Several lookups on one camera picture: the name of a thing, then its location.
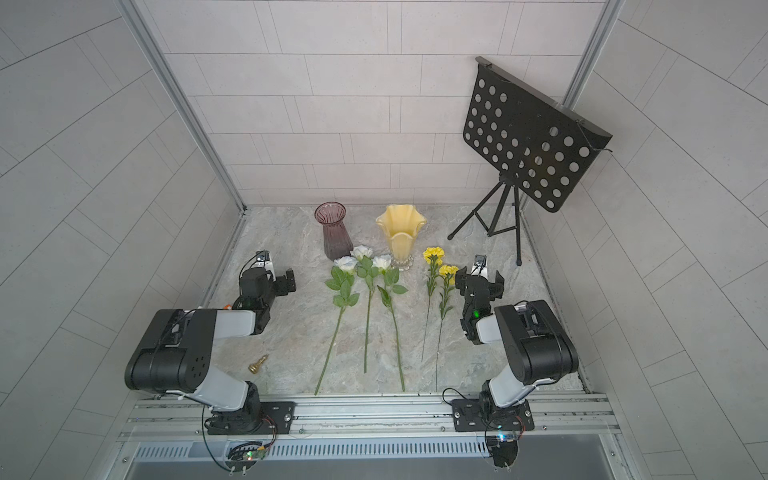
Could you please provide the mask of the yellow carnation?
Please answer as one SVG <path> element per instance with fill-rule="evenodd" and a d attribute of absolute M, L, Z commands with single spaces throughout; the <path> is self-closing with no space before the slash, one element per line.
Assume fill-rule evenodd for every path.
<path fill-rule="evenodd" d="M 444 322 L 447 314 L 453 309 L 450 304 L 450 298 L 452 292 L 455 290 L 455 274 L 458 268 L 453 265 L 444 264 L 439 268 L 439 275 L 442 279 L 442 289 L 440 291 L 439 302 L 439 327 L 437 346 L 435 352 L 435 388 L 439 386 L 439 363 L 440 363 L 440 350 L 443 336 Z"/>
<path fill-rule="evenodd" d="M 427 289 L 427 310 L 425 315 L 423 342 L 422 342 L 422 354 L 421 360 L 424 360 L 426 350 L 426 336 L 429 326 L 429 318 L 431 314 L 432 296 L 436 287 L 437 277 L 439 276 L 439 269 L 443 264 L 443 257 L 445 255 L 444 250 L 439 247 L 429 247 L 423 252 L 424 260 L 427 263 L 427 277 L 426 277 L 426 289 Z"/>

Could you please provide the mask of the white rose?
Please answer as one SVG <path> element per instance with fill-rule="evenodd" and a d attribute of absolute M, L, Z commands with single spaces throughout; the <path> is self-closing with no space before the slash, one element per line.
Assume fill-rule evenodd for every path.
<path fill-rule="evenodd" d="M 400 334 L 395 313 L 394 298 L 396 295 L 405 294 L 408 289 L 399 284 L 400 270 L 397 266 L 394 265 L 393 258 L 390 255 L 374 257 L 373 266 L 377 269 L 378 274 L 382 277 L 383 285 L 378 287 L 378 291 L 380 293 L 382 304 L 389 311 L 393 321 L 399 381 L 401 390 L 405 391 L 405 376 L 402 366 Z"/>
<path fill-rule="evenodd" d="M 369 346 L 369 332 L 370 332 L 370 312 L 371 303 L 374 294 L 374 278 L 377 273 L 373 263 L 374 252 L 373 249 L 365 246 L 358 245 L 351 251 L 352 256 L 357 260 L 357 275 L 361 278 L 367 289 L 367 305 L 366 305 L 366 323 L 365 323 L 365 336 L 364 336 L 364 363 L 363 372 L 368 371 L 368 346 Z"/>
<path fill-rule="evenodd" d="M 338 308 L 338 316 L 323 363 L 321 374 L 314 390 L 315 396 L 320 393 L 323 379 L 330 362 L 333 347 L 340 330 L 343 315 L 348 308 L 355 306 L 359 300 L 359 294 L 352 292 L 358 264 L 359 260 L 351 255 L 334 260 L 333 266 L 331 268 L 331 278 L 325 282 L 326 286 L 334 292 L 332 303 Z"/>

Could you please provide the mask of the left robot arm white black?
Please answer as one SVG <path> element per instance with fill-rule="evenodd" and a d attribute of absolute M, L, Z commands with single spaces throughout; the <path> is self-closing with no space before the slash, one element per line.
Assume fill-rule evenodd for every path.
<path fill-rule="evenodd" d="M 296 290 L 294 272 L 275 276 L 256 266 L 240 276 L 241 296 L 229 309 L 160 309 L 127 363 L 131 390 L 173 394 L 202 404 L 209 435 L 287 434 L 293 402 L 262 402 L 257 386 L 236 379 L 212 363 L 216 340 L 263 333 L 274 300 Z"/>

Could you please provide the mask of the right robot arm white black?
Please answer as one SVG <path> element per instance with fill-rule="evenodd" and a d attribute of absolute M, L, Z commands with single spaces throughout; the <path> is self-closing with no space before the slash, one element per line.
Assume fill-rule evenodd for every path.
<path fill-rule="evenodd" d="M 506 365 L 486 381 L 476 397 L 451 402 L 458 432 L 525 433 L 535 429 L 527 397 L 538 387 L 554 385 L 577 371 L 576 348 L 544 300 L 521 301 L 493 307 L 503 295 L 504 278 L 486 278 L 466 268 L 456 274 L 456 287 L 464 298 L 461 326 L 475 345 L 501 343 Z"/>

